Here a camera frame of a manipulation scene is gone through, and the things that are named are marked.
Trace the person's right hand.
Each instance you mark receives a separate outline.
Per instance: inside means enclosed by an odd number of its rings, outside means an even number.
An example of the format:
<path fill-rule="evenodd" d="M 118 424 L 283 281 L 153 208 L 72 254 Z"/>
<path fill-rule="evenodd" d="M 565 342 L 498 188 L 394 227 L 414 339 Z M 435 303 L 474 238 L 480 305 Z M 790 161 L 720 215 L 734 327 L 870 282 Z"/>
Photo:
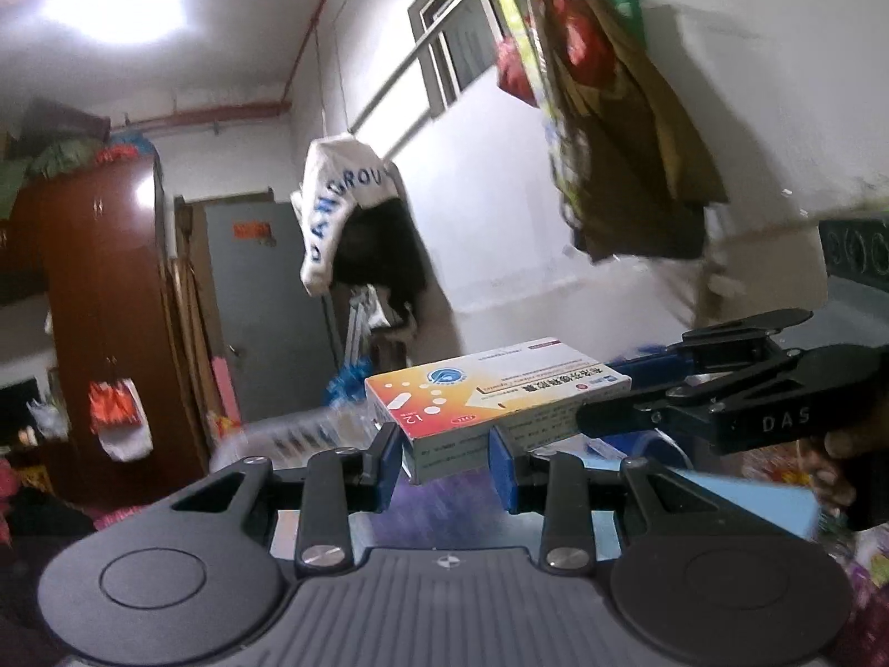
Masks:
<path fill-rule="evenodd" d="M 887 435 L 830 432 L 798 440 L 803 473 L 818 503 L 845 527 L 864 531 L 887 521 Z"/>

